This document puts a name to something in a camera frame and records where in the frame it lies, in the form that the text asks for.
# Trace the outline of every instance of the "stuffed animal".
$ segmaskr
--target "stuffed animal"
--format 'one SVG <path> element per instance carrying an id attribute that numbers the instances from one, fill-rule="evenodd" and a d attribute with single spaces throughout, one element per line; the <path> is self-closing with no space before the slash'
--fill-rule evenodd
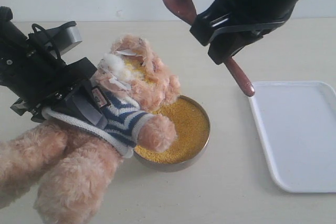
<path id="1" fill-rule="evenodd" d="M 180 83 L 148 41 L 132 35 L 117 40 L 91 81 L 104 94 L 97 102 L 107 99 L 106 128 L 44 108 L 43 123 L 0 143 L 0 208 L 39 183 L 34 209 L 43 223 L 89 223 L 136 145 L 162 152 L 176 139 L 173 122 L 151 112 L 175 102 Z"/>

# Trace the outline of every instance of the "table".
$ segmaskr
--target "table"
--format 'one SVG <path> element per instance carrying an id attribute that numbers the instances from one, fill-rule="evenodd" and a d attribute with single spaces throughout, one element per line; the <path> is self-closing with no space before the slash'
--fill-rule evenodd
<path id="1" fill-rule="evenodd" d="M 52 28 L 61 23 L 39 23 Z M 31 23 L 16 23 L 25 33 Z M 182 22 L 78 23 L 83 42 L 63 58 L 97 64 L 120 35 L 147 38 L 180 76 L 183 94 L 199 102 L 212 125 L 202 158 L 177 173 L 159 173 L 126 160 L 91 224 L 298 224 L 335 223 L 333 194 L 289 194 L 271 180 L 247 98 L 225 66 L 215 65 Z M 252 81 L 320 80 L 336 88 L 336 18 L 293 19 L 236 57 Z M 1 141 L 35 126 L 9 109 L 16 100 L 0 91 Z M 42 223 L 33 209 L 36 187 L 0 210 L 0 223 Z"/>

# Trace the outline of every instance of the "plastic tray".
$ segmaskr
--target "plastic tray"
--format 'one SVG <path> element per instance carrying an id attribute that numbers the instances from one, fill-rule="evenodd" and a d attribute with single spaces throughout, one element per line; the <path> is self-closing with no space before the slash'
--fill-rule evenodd
<path id="1" fill-rule="evenodd" d="M 274 182 L 336 192 L 336 92 L 320 81 L 254 82 L 250 105 Z"/>

